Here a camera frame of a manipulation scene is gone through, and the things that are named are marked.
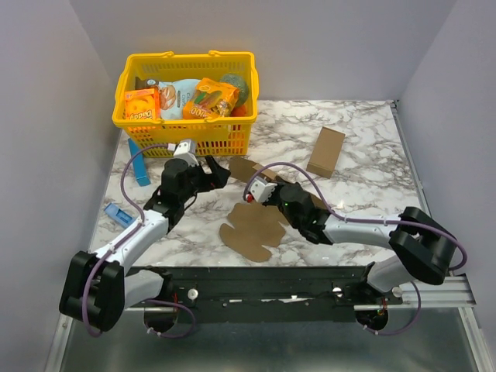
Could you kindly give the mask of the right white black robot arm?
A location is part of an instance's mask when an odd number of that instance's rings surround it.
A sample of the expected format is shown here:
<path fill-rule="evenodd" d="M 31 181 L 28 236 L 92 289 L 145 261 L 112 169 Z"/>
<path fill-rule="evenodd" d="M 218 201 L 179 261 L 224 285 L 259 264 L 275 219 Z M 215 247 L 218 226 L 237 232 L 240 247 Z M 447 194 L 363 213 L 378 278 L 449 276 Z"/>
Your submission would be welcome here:
<path fill-rule="evenodd" d="M 356 286 L 358 298 L 372 304 L 384 293 L 409 281 L 441 285 L 456 249 L 454 236 L 416 207 L 381 219 L 339 217 L 314 203 L 298 183 L 254 181 L 249 193 L 271 205 L 292 228 L 315 244 L 355 243 L 390 249 L 394 256 L 369 264 Z"/>

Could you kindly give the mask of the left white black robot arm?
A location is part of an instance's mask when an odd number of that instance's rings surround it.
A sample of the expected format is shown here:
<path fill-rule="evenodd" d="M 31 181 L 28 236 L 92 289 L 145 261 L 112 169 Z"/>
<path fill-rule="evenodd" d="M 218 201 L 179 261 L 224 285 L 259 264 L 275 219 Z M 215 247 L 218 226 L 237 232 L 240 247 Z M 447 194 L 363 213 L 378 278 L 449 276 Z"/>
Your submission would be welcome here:
<path fill-rule="evenodd" d="M 193 155 L 167 161 L 160 185 L 139 210 L 139 218 L 101 249 L 73 256 L 59 304 L 62 314 L 82 321 L 93 337 L 117 323 L 129 307 L 126 284 L 133 281 L 129 269 L 180 222 L 188 200 L 226 186 L 230 171 L 212 156 L 205 160 L 209 172 Z"/>

